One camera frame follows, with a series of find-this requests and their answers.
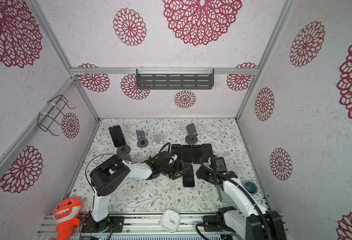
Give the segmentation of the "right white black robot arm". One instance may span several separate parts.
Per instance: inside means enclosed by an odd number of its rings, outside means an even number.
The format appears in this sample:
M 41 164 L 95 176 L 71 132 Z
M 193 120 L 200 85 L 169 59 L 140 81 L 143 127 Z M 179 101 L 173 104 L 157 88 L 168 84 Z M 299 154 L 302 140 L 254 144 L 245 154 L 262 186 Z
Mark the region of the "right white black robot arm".
M 203 155 L 200 165 L 197 177 L 219 186 L 236 205 L 219 209 L 215 220 L 205 216 L 202 224 L 196 224 L 196 231 L 204 240 L 207 237 L 201 233 L 201 228 L 209 232 L 231 232 L 241 240 L 287 239 L 281 215 L 257 202 L 238 176 L 227 170 L 222 157 Z

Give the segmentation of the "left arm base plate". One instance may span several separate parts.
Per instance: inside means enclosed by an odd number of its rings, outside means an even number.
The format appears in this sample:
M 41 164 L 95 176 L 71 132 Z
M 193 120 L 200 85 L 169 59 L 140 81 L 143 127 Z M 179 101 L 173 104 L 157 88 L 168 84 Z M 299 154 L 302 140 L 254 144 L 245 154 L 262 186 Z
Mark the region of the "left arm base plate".
M 86 217 L 81 233 L 121 233 L 124 221 L 122 216 L 109 216 L 100 222 L 95 222 L 91 216 Z

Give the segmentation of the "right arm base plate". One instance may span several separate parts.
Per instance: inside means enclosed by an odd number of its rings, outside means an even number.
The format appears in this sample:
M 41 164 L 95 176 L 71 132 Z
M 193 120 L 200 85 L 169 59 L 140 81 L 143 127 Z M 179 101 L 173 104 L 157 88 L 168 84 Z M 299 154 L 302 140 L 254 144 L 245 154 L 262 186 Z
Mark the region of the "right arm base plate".
M 224 223 L 224 219 L 220 215 L 205 215 L 203 216 L 203 227 L 205 232 L 227 231 L 235 232 L 232 228 Z

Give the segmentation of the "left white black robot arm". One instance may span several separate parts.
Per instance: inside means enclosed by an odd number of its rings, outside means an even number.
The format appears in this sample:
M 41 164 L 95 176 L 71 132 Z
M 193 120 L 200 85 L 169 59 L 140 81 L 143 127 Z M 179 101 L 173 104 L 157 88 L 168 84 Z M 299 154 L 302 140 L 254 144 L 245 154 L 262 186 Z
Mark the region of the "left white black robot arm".
M 83 233 L 96 233 L 111 230 L 109 202 L 111 194 L 126 178 L 153 180 L 165 175 L 171 180 L 182 177 L 190 167 L 180 157 L 171 153 L 171 144 L 166 143 L 153 157 L 142 163 L 129 162 L 123 156 L 110 154 L 110 157 L 85 173 L 86 180 L 93 191 L 93 204 L 84 218 Z

